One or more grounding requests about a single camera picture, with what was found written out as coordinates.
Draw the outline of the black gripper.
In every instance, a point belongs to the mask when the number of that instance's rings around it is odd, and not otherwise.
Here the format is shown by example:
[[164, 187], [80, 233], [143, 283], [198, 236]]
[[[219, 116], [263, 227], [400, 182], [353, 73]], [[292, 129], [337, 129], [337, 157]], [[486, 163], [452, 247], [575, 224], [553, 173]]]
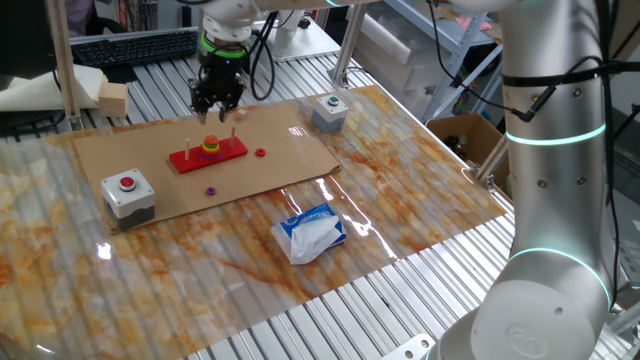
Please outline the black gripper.
[[199, 123], [205, 125], [210, 101], [220, 101], [219, 120], [224, 123], [227, 115], [237, 108], [245, 90], [241, 73], [248, 71], [248, 55], [245, 50], [213, 50], [206, 55], [199, 54], [198, 60], [198, 80], [189, 80], [191, 110]]

